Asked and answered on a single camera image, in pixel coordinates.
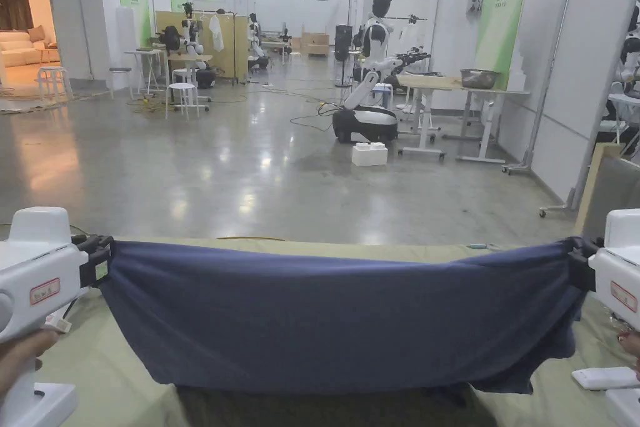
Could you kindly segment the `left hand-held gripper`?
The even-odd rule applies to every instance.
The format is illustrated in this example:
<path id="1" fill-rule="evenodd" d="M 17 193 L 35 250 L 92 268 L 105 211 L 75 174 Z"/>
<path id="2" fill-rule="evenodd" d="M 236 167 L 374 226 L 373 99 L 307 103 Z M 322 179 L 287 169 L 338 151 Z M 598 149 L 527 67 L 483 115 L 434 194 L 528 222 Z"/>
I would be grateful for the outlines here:
<path id="1" fill-rule="evenodd" d="M 54 331 L 47 321 L 78 297 L 87 253 L 87 286 L 97 288 L 109 279 L 113 242 L 112 236 L 71 235 L 63 208 L 17 211 L 1 242 L 1 344 Z M 1 425 L 61 426 L 77 405 L 73 384 L 36 381 L 36 357 L 30 354 L 18 363 L 17 380 L 1 401 Z"/>

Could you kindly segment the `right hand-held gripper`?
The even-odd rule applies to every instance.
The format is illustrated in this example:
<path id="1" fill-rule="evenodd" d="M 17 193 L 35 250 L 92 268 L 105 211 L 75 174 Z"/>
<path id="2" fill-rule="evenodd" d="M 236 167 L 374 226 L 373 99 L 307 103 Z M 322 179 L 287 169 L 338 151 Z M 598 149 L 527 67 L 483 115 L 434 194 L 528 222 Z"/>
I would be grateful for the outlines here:
<path id="1" fill-rule="evenodd" d="M 594 293 L 622 331 L 639 333 L 639 210 L 609 212 L 604 237 L 570 240 L 570 284 Z"/>

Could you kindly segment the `person's right hand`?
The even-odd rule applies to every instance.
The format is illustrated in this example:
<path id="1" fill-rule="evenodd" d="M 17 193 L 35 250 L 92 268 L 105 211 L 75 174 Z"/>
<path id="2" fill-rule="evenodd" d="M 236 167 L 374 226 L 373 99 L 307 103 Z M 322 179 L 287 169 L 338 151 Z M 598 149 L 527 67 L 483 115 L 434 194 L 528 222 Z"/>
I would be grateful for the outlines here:
<path id="1" fill-rule="evenodd" d="M 637 331 L 622 331 L 618 333 L 618 342 L 625 352 L 636 358 L 636 364 L 632 368 L 636 374 L 637 380 L 640 379 L 640 341 Z"/>

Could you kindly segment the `person's left hand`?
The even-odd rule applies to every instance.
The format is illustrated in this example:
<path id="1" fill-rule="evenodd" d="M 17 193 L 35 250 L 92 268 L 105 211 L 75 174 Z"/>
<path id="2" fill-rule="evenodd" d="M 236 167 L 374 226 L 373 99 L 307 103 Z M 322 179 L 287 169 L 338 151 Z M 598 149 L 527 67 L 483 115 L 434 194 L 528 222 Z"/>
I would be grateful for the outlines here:
<path id="1" fill-rule="evenodd" d="M 55 331 L 41 329 L 35 333 L 3 343 L 1 345 L 1 384 L 2 389 L 11 386 L 20 375 L 28 359 L 42 355 L 59 339 Z"/>

